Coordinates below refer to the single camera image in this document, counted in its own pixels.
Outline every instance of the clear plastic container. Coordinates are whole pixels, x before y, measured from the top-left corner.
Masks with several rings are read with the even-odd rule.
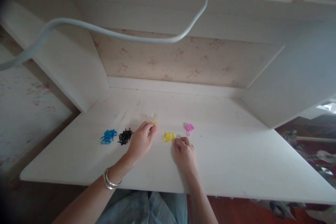
[[[155,124],[156,126],[158,126],[158,115],[156,113],[151,113],[149,115],[150,121]]]

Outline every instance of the rubber band pile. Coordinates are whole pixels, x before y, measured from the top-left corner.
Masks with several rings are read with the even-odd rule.
[[[125,129],[121,134],[119,134],[119,143],[121,145],[127,144],[128,140],[131,139],[133,132],[131,131],[131,128],[129,130]]]
[[[113,141],[113,137],[115,136],[117,136],[117,132],[114,129],[105,131],[104,136],[100,138],[102,139],[100,144],[110,144],[111,139]]]
[[[163,142],[169,142],[169,141],[174,141],[175,139],[175,132],[165,132],[164,136],[162,136],[162,141]]]

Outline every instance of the pink floral pattern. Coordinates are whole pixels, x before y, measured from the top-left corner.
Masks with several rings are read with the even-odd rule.
[[[20,46],[0,27],[0,62],[20,52]],[[2,172],[13,168],[65,120],[78,113],[33,60],[0,72],[0,104]]]
[[[171,35],[113,31],[130,36]],[[91,33],[108,76],[246,88],[280,46],[187,36],[173,44],[142,44]]]

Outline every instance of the white desk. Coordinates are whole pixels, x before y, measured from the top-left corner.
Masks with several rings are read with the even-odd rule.
[[[148,154],[123,179],[121,188],[182,193],[165,131],[185,136],[197,151],[208,195],[336,204],[336,191],[278,133],[261,123],[241,100],[110,88],[80,114],[21,173],[28,181],[90,185],[128,149],[118,137],[101,145],[104,132],[135,131],[151,112],[159,131]]]

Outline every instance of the silver bangle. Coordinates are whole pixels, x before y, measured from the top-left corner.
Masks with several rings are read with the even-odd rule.
[[[110,170],[110,167],[107,168],[105,171],[104,171],[104,174],[103,174],[103,178],[104,178],[104,182],[105,182],[105,186],[109,189],[109,190],[113,190],[115,188],[117,188],[122,181],[120,181],[119,184],[113,184],[109,178],[108,178],[108,175],[109,175],[109,170]]]

